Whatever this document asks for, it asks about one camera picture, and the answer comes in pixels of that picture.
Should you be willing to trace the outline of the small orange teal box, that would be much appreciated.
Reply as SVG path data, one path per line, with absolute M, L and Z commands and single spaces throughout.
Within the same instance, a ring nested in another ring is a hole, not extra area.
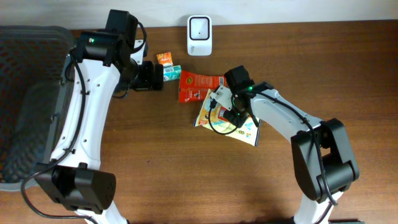
M 157 61 L 164 68 L 164 81 L 178 80 L 181 76 L 181 66 L 174 65 L 172 61 L 172 54 L 170 52 L 157 54 Z

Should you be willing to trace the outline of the cream yellow snack bag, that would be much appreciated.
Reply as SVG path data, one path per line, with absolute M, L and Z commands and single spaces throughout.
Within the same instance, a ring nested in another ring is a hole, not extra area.
M 201 104 L 200 112 L 195 119 L 193 126 L 203 126 L 204 128 L 213 130 L 208 122 L 209 109 L 211 104 L 210 93 L 212 91 L 208 89 L 205 96 L 204 102 Z M 235 128 L 235 125 L 231 124 L 227 119 L 224 119 L 224 112 L 228 111 L 226 108 L 221 106 L 219 103 L 216 104 L 215 108 L 212 109 L 210 114 L 211 125 L 219 133 L 228 133 Z M 228 137 L 238 139 L 242 142 L 248 143 L 252 146 L 257 146 L 259 129 L 254 125 L 252 118 L 249 117 L 241 128 L 236 129 L 233 133 L 227 134 Z

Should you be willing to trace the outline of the red snack bag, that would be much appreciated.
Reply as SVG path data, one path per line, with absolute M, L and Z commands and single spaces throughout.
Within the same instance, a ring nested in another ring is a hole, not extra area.
M 180 103 L 203 101 L 208 90 L 214 91 L 225 84 L 224 76 L 199 75 L 183 70 L 180 75 L 178 101 Z

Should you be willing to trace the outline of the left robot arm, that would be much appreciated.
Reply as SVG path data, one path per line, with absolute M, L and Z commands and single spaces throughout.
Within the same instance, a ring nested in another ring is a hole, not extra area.
M 100 169 L 101 138 L 112 99 L 163 88 L 162 66 L 146 60 L 147 39 L 136 37 L 141 29 L 83 32 L 69 54 L 75 76 L 65 124 L 50 160 L 32 175 L 69 220 L 126 223 L 114 202 L 116 176 Z

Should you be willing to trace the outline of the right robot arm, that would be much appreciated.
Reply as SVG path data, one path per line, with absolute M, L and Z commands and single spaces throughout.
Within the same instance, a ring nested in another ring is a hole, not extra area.
M 237 124 L 251 116 L 281 134 L 292 147 L 295 178 L 303 196 L 289 223 L 329 223 L 338 199 L 359 178 L 359 167 L 344 124 L 309 115 L 285 100 L 272 85 L 221 86 L 214 99 Z

